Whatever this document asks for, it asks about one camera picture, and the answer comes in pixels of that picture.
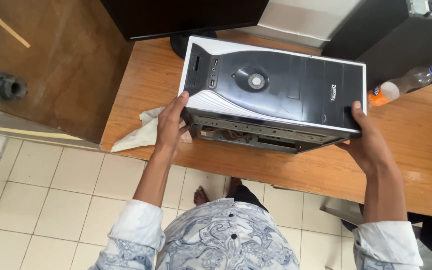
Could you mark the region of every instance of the wooden door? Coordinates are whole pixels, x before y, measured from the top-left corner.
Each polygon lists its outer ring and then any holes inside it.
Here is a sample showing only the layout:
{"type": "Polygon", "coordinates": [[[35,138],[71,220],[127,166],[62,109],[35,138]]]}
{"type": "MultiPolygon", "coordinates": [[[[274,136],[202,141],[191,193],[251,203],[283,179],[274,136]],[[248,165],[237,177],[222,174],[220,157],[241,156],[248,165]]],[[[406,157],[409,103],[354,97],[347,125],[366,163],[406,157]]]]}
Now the wooden door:
{"type": "Polygon", "coordinates": [[[99,144],[132,47],[99,0],[0,0],[0,111],[99,144]]]}

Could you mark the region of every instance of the white tile floor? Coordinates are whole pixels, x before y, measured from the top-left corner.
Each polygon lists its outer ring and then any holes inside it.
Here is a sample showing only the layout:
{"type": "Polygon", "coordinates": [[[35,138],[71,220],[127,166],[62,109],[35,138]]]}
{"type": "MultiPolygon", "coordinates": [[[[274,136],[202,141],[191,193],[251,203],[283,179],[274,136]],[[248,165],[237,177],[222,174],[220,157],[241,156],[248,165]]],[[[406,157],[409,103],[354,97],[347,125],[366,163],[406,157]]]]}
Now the white tile floor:
{"type": "MultiPolygon", "coordinates": [[[[145,165],[130,157],[10,139],[0,162],[0,269],[86,270],[106,244],[145,165]]],[[[193,207],[199,185],[215,200],[227,194],[229,180],[173,165],[163,227],[193,207]]],[[[260,182],[243,184],[273,215],[301,269],[356,268],[351,233],[319,210],[323,204],[353,209],[351,203],[260,182]]]]}

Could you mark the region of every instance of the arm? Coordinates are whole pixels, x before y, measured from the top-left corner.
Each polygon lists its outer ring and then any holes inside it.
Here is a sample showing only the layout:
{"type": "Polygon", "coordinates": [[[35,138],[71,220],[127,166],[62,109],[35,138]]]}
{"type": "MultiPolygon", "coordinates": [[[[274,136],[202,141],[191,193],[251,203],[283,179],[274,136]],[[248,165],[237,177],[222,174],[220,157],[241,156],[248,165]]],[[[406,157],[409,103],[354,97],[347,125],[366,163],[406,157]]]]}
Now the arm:
{"type": "Polygon", "coordinates": [[[359,101],[353,103],[352,115],[361,126],[362,137],[336,146],[346,150],[366,175],[364,223],[353,231],[356,267],[419,269],[423,261],[408,222],[401,172],[359,101]]]}
{"type": "Polygon", "coordinates": [[[95,269],[153,268],[157,251],[163,248],[165,235],[161,229],[164,190],[181,134],[180,114],[188,102],[188,92],[175,98],[158,115],[156,145],[141,180],[108,234],[108,243],[99,253],[95,269]]]}

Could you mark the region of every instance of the computer monitor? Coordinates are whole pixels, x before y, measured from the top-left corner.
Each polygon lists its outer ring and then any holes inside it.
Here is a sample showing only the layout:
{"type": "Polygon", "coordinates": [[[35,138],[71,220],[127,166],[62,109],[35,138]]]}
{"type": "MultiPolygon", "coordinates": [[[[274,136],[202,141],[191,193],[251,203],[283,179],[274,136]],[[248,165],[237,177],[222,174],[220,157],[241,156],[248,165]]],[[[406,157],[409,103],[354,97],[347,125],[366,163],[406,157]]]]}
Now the computer monitor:
{"type": "Polygon", "coordinates": [[[216,38],[215,31],[258,24],[269,0],[101,0],[127,41],[171,37],[184,58],[190,35],[216,38]]]}

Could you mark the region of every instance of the shirt sleeve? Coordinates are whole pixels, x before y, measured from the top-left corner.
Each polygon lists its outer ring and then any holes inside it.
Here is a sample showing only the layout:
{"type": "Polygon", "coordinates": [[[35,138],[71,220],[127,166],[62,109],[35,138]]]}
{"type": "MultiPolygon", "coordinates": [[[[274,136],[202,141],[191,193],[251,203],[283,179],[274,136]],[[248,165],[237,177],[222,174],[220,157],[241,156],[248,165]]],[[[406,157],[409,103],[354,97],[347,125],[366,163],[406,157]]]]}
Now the shirt sleeve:
{"type": "Polygon", "coordinates": [[[139,200],[128,201],[107,235],[106,247],[89,270],[151,270],[155,253],[165,242],[162,219],[161,208],[139,200]]]}
{"type": "Polygon", "coordinates": [[[353,234],[358,270],[419,270],[423,266],[409,221],[365,223],[353,234]]]}

